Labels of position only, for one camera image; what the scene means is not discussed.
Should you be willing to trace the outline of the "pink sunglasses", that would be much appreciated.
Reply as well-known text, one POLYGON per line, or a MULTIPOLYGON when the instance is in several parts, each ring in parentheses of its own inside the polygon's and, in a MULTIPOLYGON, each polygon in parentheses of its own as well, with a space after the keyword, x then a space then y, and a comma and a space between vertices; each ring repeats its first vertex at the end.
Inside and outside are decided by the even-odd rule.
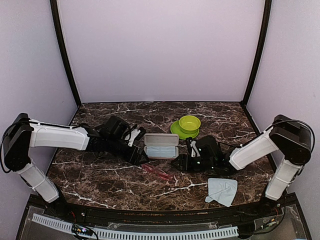
POLYGON ((172 175, 167 174, 166 172, 164 172, 163 170, 150 165, 150 164, 142 164, 141 167, 148 173, 151 173, 155 176, 158 176, 159 178, 161 178, 162 180, 165 181, 169 181, 169 182, 173 182, 174 181, 174 177, 172 175))

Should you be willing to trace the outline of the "pink glasses case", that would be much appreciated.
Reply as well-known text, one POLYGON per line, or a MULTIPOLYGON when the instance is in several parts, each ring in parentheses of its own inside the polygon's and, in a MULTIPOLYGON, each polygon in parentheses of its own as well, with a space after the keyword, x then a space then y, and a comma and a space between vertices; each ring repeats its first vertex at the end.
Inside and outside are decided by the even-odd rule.
POLYGON ((176 156, 173 158, 148 157, 150 159, 174 160, 179 155, 179 136, 172 133, 146 133, 144 135, 144 151, 147 153, 147 147, 175 147, 176 156))

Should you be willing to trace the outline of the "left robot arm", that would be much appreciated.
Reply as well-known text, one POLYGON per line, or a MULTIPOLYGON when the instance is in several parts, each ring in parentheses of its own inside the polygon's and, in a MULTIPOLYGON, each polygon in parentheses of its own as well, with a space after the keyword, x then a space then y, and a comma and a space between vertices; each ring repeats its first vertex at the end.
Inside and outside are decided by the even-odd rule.
POLYGON ((30 148, 52 147, 78 151, 107 152, 133 166, 149 162, 146 152, 134 145, 146 133, 143 127, 131 127, 125 120, 111 116, 106 122, 91 127, 85 123, 65 126, 44 123, 21 113, 6 129, 0 141, 0 165, 6 174, 15 172, 51 204, 60 218, 67 218, 70 206, 58 187, 35 165, 29 156, 30 148))

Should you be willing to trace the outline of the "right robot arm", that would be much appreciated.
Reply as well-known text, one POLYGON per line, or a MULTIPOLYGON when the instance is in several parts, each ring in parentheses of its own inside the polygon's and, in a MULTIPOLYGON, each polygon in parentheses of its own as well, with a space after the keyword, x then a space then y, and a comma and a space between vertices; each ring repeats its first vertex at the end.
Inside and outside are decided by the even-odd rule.
POLYGON ((207 135, 186 140, 187 154, 180 154, 171 165, 181 172, 208 172, 215 176, 230 176, 249 164, 280 151, 283 160, 264 191, 264 199, 255 205, 255 213, 266 217, 277 201, 310 161, 316 137, 313 129, 303 121, 277 115, 273 123, 247 143, 223 153, 220 143, 207 135))

